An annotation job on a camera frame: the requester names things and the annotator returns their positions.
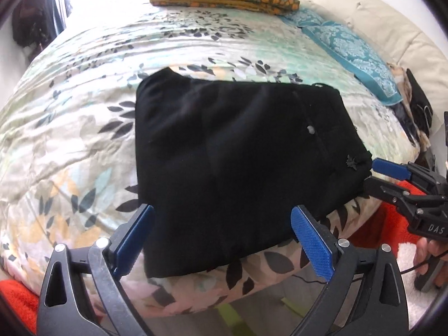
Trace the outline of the black pants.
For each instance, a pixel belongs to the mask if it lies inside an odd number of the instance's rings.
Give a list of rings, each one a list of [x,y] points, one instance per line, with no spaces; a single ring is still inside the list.
[[[164,68],[137,88],[138,198],[156,214],[147,277],[229,265],[359,196],[372,156],[326,85],[201,80]]]

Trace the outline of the orange red fluffy trousers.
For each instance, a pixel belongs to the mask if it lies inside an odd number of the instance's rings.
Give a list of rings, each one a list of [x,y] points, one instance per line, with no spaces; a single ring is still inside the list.
[[[361,195],[338,210],[342,234],[357,247],[378,248],[389,244],[394,254],[399,244],[416,244],[419,236],[408,231],[408,221],[396,207],[383,202],[371,193],[376,184],[368,181],[361,187]]]

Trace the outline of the dark clothes beside pillow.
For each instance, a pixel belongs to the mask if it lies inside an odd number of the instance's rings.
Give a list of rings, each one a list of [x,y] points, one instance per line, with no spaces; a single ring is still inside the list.
[[[411,141],[418,140],[421,151],[425,152],[431,147],[433,108],[410,69],[393,63],[387,65],[402,96],[396,113],[404,114],[402,123],[410,133]]]

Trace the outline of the teal patterned pillow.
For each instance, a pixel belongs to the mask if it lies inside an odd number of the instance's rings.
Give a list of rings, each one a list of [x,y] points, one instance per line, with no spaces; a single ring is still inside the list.
[[[402,102],[402,95],[386,62],[349,27],[326,20],[309,8],[300,8],[284,16],[283,20],[299,28],[352,73],[382,104],[394,106]]]

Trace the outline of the floral bed sheet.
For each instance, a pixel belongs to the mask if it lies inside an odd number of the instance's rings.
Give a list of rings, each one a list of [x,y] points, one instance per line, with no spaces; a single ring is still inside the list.
[[[70,27],[1,110],[1,265],[39,293],[53,247],[91,245],[137,208],[134,103],[164,68],[207,80],[326,83],[373,157],[417,158],[391,108],[287,20],[223,8],[155,8]]]

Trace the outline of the cream tufted headboard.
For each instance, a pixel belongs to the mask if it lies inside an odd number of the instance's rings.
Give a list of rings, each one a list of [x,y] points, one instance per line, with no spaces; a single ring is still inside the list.
[[[444,126],[447,58],[405,15],[381,0],[300,0],[328,20],[346,24],[384,62],[409,68],[433,109],[431,134]]]

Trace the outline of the dark clothes hanging on wall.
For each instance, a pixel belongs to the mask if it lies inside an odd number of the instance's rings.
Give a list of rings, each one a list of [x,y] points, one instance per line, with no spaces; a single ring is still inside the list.
[[[22,0],[12,15],[13,39],[32,62],[67,26],[69,0]]]

